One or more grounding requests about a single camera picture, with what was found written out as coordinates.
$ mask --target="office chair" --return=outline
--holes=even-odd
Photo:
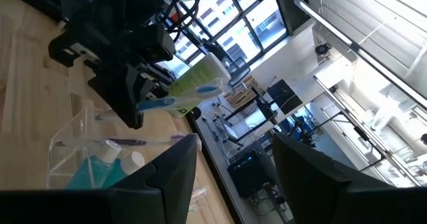
[[[235,87],[241,81],[245,79],[249,72],[251,71],[249,65],[243,60],[243,57],[237,58],[230,64],[230,67],[227,69],[228,73],[232,76],[229,84],[231,87]]]
[[[201,42],[203,43],[203,47],[206,49],[206,51],[214,54],[222,63],[228,59],[226,51],[224,51],[224,49],[222,49],[219,45],[210,43],[207,39],[203,39]],[[235,87],[237,84],[243,81],[251,71],[249,65],[242,57],[234,60],[233,63],[231,63],[228,67],[227,65],[224,66],[227,68],[228,73],[232,76],[232,79],[228,83],[230,87]]]

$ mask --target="wooden desk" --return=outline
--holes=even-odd
[[[86,85],[93,76],[81,63],[73,68],[50,60],[47,45],[59,34],[47,17],[20,0],[0,0],[0,189],[45,187],[47,153],[52,136],[77,114],[82,103],[106,104]],[[177,132],[189,133],[185,119],[164,111],[148,113],[132,135],[167,141]],[[165,146],[147,147],[151,161]],[[188,223],[232,223],[226,204],[201,153],[197,155],[195,187],[208,187],[201,209]]]

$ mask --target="metal rod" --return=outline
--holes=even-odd
[[[308,134],[313,133],[315,130],[321,128],[323,125],[325,125],[327,122],[331,121],[333,118],[337,117],[338,115],[341,115],[341,111],[338,112],[337,114],[331,116],[328,120],[324,121],[323,123],[321,123],[320,125],[318,125],[317,127],[314,127],[314,129],[312,129],[312,131],[310,131]]]
[[[368,168],[370,168],[370,167],[373,167],[373,166],[375,166],[375,165],[379,164],[381,161],[382,161],[382,159],[379,159],[379,160],[377,160],[377,161],[373,162],[372,164],[369,164],[367,167],[365,167],[365,168],[361,169],[360,171],[365,171],[366,169],[368,169]]]

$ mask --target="blue bottle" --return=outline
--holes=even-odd
[[[111,187],[122,179],[125,179],[128,175],[136,172],[144,164],[143,156],[137,151],[133,151],[123,159],[116,159],[102,187]]]
[[[105,140],[98,146],[94,155],[83,160],[73,178],[68,182],[66,189],[92,189],[101,187],[105,178],[109,175],[111,165],[117,159],[120,151],[121,147],[117,143]]]

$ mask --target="black cable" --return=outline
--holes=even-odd
[[[164,13],[158,13],[155,15],[155,20],[157,22],[166,22],[166,19],[169,17],[169,14],[171,13],[172,9],[175,8],[175,11],[177,12],[177,14],[179,13],[179,9],[178,9],[178,3],[182,1],[182,0],[171,0],[171,4],[169,5],[169,7],[166,9],[166,11]],[[197,13],[199,11],[199,2],[200,0],[194,0],[194,5],[188,10],[188,12],[180,17],[180,13],[178,14],[178,20],[172,22],[172,25],[170,27],[167,28],[167,32],[169,33],[177,33],[177,37],[175,37],[175,40],[177,40],[181,33],[181,31],[183,31],[185,28],[189,27],[194,20],[197,18]],[[188,18],[191,17],[191,19],[189,20],[188,23],[184,24],[184,21]]]
[[[226,154],[224,153],[224,150],[222,149],[222,144],[221,144],[221,142],[220,142],[220,138],[218,137],[218,135],[216,134],[216,132],[215,131],[213,131],[212,130],[212,128],[211,128],[211,126],[209,125],[209,123],[207,122],[207,119],[205,118],[205,117],[201,117],[201,120],[205,123],[205,125],[207,126],[207,128],[209,129],[209,131],[211,132],[211,135],[212,135],[212,137],[213,137],[213,140],[215,140],[215,142],[217,143],[217,144],[219,144],[219,148],[220,148],[220,151],[221,151],[221,154],[223,155],[223,157],[225,157],[229,162],[232,162],[232,160],[230,159],[230,158],[228,158],[227,156],[226,156]]]
[[[178,17],[178,20],[180,20],[181,19],[181,11],[179,11],[179,9],[178,9],[178,4],[177,4],[177,2],[175,0],[172,0],[172,3],[173,3],[173,7],[176,10],[176,15]],[[181,35],[181,31],[177,31],[176,36],[173,39],[174,43],[178,41],[180,35]]]

